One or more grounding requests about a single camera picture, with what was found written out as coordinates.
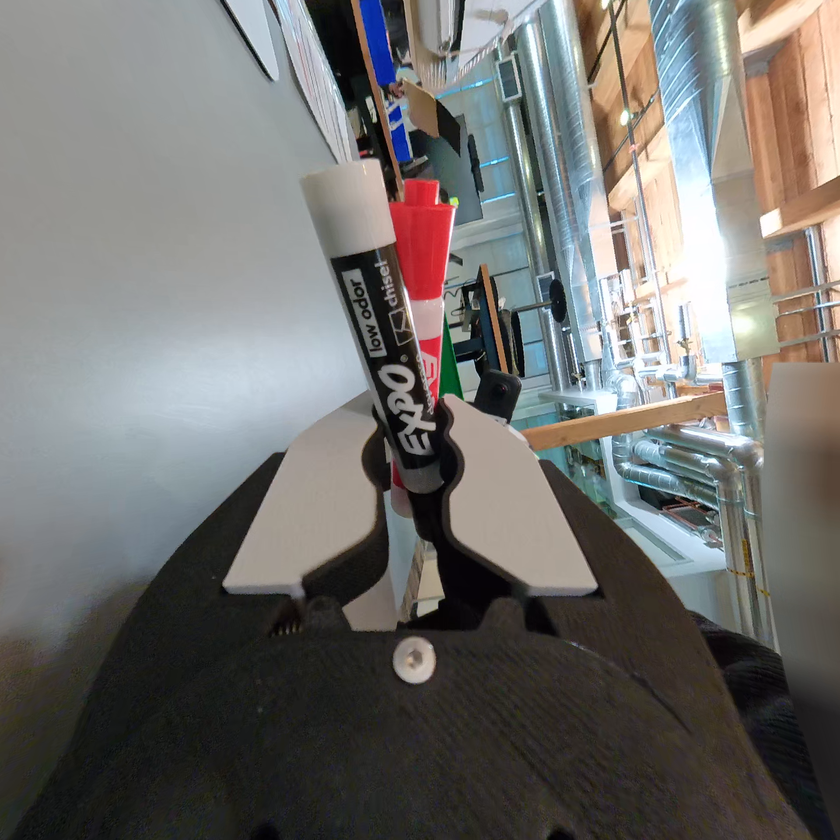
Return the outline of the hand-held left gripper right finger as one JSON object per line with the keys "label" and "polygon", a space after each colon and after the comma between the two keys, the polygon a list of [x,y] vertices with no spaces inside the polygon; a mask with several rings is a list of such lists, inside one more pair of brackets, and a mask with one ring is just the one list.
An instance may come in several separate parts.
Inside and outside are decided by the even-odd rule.
{"label": "hand-held left gripper right finger", "polygon": [[441,408],[456,463],[442,509],[449,543],[519,595],[594,594],[592,569],[524,438],[455,395]]}

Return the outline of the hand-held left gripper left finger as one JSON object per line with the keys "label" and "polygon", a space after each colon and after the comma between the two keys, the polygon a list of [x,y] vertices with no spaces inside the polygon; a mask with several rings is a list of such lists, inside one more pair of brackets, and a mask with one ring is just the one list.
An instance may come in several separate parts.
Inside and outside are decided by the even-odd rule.
{"label": "hand-held left gripper left finger", "polygon": [[225,578],[231,595],[350,604],[385,575],[386,467],[372,396],[318,420],[283,455]]}

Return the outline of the red dry erase marker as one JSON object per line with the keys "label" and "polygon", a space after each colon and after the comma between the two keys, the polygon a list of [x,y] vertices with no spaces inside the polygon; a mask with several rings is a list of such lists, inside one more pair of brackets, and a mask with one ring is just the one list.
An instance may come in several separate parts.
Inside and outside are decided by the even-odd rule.
{"label": "red dry erase marker", "polygon": [[404,198],[390,204],[395,247],[411,305],[414,332],[435,406],[442,369],[444,288],[456,206],[437,181],[409,178]]}

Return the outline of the black dry erase marker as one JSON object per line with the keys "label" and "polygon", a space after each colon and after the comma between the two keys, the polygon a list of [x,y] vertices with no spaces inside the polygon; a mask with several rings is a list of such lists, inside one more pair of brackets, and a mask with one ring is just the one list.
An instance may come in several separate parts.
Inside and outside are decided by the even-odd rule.
{"label": "black dry erase marker", "polygon": [[336,164],[300,184],[416,530],[443,561],[453,552],[443,521],[448,418],[425,374],[382,168]]}

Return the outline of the green plastic bin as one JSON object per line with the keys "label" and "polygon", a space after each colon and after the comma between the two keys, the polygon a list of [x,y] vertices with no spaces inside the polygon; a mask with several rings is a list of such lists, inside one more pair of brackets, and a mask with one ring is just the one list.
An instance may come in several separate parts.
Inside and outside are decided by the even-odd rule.
{"label": "green plastic bin", "polygon": [[453,342],[446,317],[444,317],[441,352],[440,352],[440,373],[438,377],[438,396],[454,395],[458,399],[464,399],[464,392],[459,378],[458,363],[455,357]]}

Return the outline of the black disc on rod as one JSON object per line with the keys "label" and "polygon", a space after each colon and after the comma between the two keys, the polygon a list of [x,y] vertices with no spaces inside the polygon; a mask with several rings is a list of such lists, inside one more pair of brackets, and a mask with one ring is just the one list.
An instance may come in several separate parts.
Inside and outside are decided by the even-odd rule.
{"label": "black disc on rod", "polygon": [[564,321],[568,317],[568,302],[566,300],[562,282],[557,279],[551,279],[548,286],[548,292],[548,299],[537,301],[533,304],[529,304],[528,306],[517,308],[516,310],[511,310],[511,312],[521,314],[524,312],[549,309],[553,320],[557,324],[563,325]]}

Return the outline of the wooden railing beam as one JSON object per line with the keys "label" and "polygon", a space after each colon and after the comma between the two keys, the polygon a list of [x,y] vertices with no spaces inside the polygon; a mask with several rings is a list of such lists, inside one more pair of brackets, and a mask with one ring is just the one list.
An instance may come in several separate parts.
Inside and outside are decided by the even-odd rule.
{"label": "wooden railing beam", "polygon": [[663,425],[722,416],[727,412],[725,395],[722,392],[710,392],[528,428],[522,435],[532,449],[539,452],[632,434]]}

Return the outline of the silver insulated pipes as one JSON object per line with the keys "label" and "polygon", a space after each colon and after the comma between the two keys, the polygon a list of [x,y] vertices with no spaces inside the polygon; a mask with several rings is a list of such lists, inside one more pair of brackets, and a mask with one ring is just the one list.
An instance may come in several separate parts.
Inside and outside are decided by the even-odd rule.
{"label": "silver insulated pipes", "polygon": [[612,463],[624,481],[717,511],[742,634],[778,650],[765,565],[761,443],[670,424],[612,437]]}

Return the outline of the black monitor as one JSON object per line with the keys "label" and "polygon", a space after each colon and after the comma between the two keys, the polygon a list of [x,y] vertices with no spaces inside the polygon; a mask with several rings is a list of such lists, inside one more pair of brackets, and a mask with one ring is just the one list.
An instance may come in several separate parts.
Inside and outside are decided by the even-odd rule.
{"label": "black monitor", "polygon": [[479,158],[466,118],[410,80],[404,80],[403,89],[413,157],[427,158],[421,176],[436,180],[448,198],[457,201],[456,226],[480,221]]}

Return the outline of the person's black sweater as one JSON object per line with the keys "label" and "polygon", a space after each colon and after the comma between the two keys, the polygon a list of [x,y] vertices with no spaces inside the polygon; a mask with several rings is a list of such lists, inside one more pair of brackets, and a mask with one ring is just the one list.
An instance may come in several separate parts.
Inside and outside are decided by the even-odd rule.
{"label": "person's black sweater", "polygon": [[795,715],[781,656],[690,613],[719,667],[753,747],[814,838],[835,839],[811,755]]}

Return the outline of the white paper sheet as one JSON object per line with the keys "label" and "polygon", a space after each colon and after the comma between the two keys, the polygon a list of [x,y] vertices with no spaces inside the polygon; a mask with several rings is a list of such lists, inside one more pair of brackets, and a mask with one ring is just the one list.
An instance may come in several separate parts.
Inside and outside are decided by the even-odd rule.
{"label": "white paper sheet", "polygon": [[297,83],[322,137],[338,163],[358,151],[339,87],[303,1],[272,1]]}

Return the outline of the round silver duct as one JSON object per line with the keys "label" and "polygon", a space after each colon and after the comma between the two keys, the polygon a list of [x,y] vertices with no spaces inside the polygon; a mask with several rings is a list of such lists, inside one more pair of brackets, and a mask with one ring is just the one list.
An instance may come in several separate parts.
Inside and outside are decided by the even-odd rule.
{"label": "round silver duct", "polygon": [[518,47],[574,357],[586,389],[603,392],[614,362],[602,281],[616,256],[574,3],[544,2]]}

